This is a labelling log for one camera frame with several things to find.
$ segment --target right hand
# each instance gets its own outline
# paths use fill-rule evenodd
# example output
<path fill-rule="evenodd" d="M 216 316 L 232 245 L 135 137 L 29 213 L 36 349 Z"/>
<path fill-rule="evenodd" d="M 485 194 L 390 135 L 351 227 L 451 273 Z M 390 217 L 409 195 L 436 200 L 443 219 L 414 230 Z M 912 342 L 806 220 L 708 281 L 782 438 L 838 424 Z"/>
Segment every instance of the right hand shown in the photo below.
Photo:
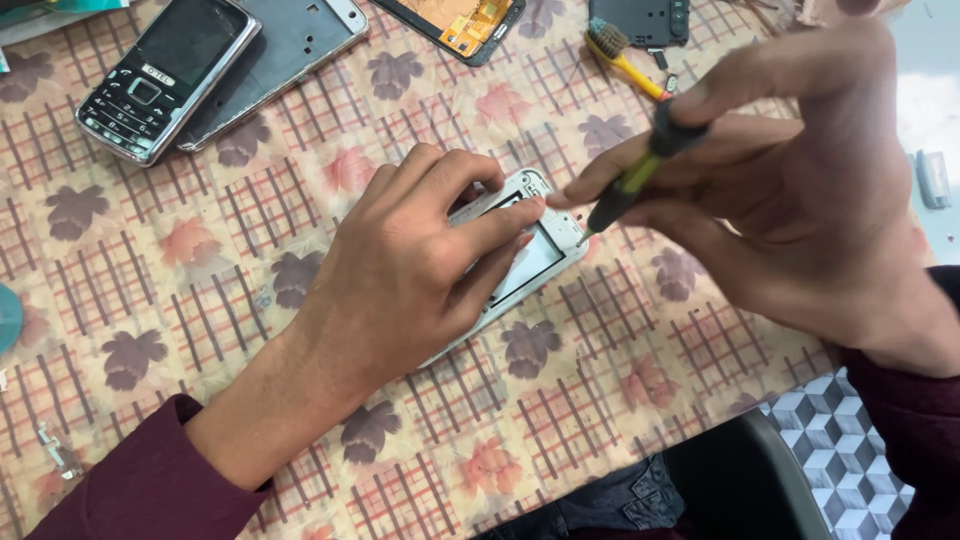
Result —
<path fill-rule="evenodd" d="M 934 327 L 948 341 L 956 313 L 914 257 L 896 85 L 894 42 L 872 20 L 730 53 L 671 107 L 680 125 L 713 121 L 711 134 L 666 162 L 621 223 L 666 234 L 731 303 L 786 326 L 879 358 Z M 802 120 L 726 115 L 764 97 L 796 97 Z M 547 203 L 594 200 L 647 138 L 605 152 Z M 945 373 L 927 367 L 910 366 Z"/>

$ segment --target table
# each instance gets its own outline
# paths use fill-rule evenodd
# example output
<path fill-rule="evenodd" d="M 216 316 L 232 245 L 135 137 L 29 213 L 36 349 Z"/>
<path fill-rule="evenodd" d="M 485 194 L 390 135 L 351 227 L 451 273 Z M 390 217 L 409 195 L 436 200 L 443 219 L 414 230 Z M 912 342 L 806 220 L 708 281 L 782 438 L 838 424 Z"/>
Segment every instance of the table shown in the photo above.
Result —
<path fill-rule="evenodd" d="M 4 538 L 59 499 L 40 423 L 89 465 L 171 395 L 208 401 L 290 321 L 378 164 L 429 142 L 562 186 L 649 127 L 647 99 L 583 47 L 583 1 L 529 0 L 478 69 L 362 3 L 369 41 L 203 153 L 141 170 L 71 114 L 162 3 L 5 49 L 20 67 L 0 80 L 0 276 L 27 321 L 2 358 Z M 743 8 L 692 5 L 689 45 L 671 52 L 680 88 L 763 38 Z M 382 82 L 388 67 L 408 76 Z M 372 396 L 348 419 L 364 435 L 338 427 L 305 450 L 243 536 L 468 538 L 830 368 L 818 340 L 731 307 L 662 236 L 613 229 L 447 358 Z"/>

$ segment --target screwdriver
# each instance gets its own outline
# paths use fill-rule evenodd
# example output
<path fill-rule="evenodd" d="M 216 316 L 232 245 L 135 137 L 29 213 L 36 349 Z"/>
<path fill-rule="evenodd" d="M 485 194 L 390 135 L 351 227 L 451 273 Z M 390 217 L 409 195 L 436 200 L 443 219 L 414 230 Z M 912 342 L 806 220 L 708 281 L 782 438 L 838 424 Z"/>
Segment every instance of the screwdriver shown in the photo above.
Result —
<path fill-rule="evenodd" d="M 594 234 L 605 231 L 633 206 L 640 189 L 664 160 L 673 158 L 683 149 L 700 143 L 707 135 L 710 129 L 709 124 L 694 128 L 675 124 L 670 119 L 672 102 L 671 98 L 657 105 L 647 151 L 600 194 L 597 205 L 593 207 L 593 211 L 587 218 L 587 230 L 577 242 L 578 246 Z"/>

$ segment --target geometric patterned floor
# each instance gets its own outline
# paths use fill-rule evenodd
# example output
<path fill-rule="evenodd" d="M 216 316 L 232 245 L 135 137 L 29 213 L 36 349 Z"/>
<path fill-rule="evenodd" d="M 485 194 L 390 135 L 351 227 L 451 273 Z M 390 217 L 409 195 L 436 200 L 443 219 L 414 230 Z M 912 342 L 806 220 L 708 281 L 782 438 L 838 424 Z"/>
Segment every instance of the geometric patterned floor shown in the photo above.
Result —
<path fill-rule="evenodd" d="M 890 540 L 914 489 L 890 472 L 883 439 L 847 368 L 760 406 L 804 468 L 836 540 Z"/>

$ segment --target wrist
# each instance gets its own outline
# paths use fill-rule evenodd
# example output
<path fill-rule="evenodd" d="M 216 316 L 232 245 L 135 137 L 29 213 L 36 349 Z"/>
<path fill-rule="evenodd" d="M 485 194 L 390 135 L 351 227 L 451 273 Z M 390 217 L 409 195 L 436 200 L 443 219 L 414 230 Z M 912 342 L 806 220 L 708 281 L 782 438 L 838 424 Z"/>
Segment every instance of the wrist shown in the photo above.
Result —
<path fill-rule="evenodd" d="M 960 318 L 925 271 L 896 291 L 883 311 L 860 347 L 874 364 L 936 379 L 960 375 Z"/>
<path fill-rule="evenodd" d="M 351 414 L 369 395 L 338 382 L 325 355 L 272 338 L 250 364 L 185 426 L 197 451 L 233 484 L 253 490 Z"/>

